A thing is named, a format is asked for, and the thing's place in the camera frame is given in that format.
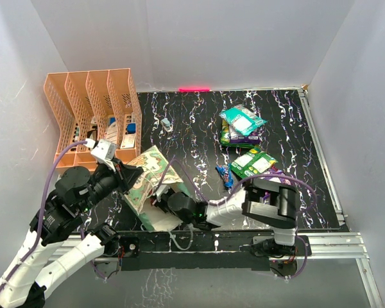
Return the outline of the teal white candy bag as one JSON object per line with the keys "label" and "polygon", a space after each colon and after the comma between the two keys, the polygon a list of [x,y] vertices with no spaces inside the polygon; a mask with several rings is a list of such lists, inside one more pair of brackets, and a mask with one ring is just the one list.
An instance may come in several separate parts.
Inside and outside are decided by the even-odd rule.
{"label": "teal white candy bag", "polygon": [[245,137],[266,123],[266,120],[255,115],[243,105],[236,105],[227,110],[223,110],[219,113],[219,116],[236,132]]}

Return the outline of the purple Fox's candy bag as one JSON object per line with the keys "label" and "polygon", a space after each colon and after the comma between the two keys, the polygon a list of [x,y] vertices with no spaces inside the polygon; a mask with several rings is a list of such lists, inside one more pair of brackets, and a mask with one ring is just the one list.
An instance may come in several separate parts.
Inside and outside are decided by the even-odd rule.
{"label": "purple Fox's candy bag", "polygon": [[233,144],[258,144],[261,141],[257,130],[252,131],[249,135],[242,135],[233,128],[229,128],[230,142]]}

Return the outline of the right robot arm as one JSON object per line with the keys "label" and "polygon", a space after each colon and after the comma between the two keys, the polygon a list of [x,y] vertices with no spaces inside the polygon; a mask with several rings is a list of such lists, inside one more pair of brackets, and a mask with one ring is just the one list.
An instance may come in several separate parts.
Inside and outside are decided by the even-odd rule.
{"label": "right robot arm", "polygon": [[252,244],[256,256],[294,256],[298,191],[292,185],[254,178],[231,196],[216,201],[196,201],[165,186],[151,197],[151,205],[199,230],[211,231],[245,216],[273,230],[273,237]]}

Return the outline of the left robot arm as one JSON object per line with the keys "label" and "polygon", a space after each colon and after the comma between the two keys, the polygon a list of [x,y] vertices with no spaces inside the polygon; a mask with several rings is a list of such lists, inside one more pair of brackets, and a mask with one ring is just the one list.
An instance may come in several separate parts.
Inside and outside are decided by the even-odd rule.
{"label": "left robot arm", "polygon": [[118,252],[119,234],[102,223],[65,255],[48,262],[83,223],[83,213],[114,191],[128,193],[144,172],[117,158],[112,163],[112,169],[99,164],[93,173],[83,166],[70,167],[54,190],[45,193],[21,248],[0,278],[0,307],[43,307],[50,294],[86,263]]}

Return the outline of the orange green Fox's bag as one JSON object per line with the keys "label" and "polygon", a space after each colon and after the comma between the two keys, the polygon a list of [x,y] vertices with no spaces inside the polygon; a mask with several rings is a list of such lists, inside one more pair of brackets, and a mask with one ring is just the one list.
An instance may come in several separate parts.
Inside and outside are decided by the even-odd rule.
{"label": "orange green Fox's bag", "polygon": [[239,178],[263,174],[277,163],[277,160],[261,149],[254,146],[245,154],[236,158],[231,164],[232,172]]}

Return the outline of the green illustrated paper bag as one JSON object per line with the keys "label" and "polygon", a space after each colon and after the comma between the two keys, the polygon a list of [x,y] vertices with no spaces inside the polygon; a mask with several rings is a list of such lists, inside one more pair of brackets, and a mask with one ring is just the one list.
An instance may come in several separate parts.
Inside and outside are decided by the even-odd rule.
{"label": "green illustrated paper bag", "polygon": [[173,167],[164,171],[168,165],[165,156],[156,146],[152,146],[138,157],[130,161],[130,165],[142,167],[144,173],[135,185],[125,194],[124,199],[136,216],[140,219],[145,230],[149,232],[167,232],[172,234],[182,224],[182,220],[170,213],[151,206],[150,198],[155,189],[162,185],[169,187],[168,191],[188,194],[184,181]]}

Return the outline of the small blue candy wrapper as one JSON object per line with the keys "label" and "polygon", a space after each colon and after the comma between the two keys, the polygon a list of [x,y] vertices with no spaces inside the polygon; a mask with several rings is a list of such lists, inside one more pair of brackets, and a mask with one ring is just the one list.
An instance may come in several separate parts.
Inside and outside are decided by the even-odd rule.
{"label": "small blue candy wrapper", "polygon": [[218,175],[223,180],[224,188],[227,190],[231,189],[234,185],[234,179],[232,177],[230,164],[217,165],[216,171],[218,172]]}

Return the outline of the green Fox's candy bag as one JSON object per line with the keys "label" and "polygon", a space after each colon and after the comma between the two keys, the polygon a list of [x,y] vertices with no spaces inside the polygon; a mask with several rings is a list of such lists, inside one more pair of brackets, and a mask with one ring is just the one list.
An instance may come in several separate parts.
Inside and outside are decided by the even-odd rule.
{"label": "green Fox's candy bag", "polygon": [[254,144],[247,144],[247,143],[237,144],[237,143],[229,143],[229,142],[221,142],[221,145],[224,147],[232,147],[232,148],[253,148],[255,146]]}

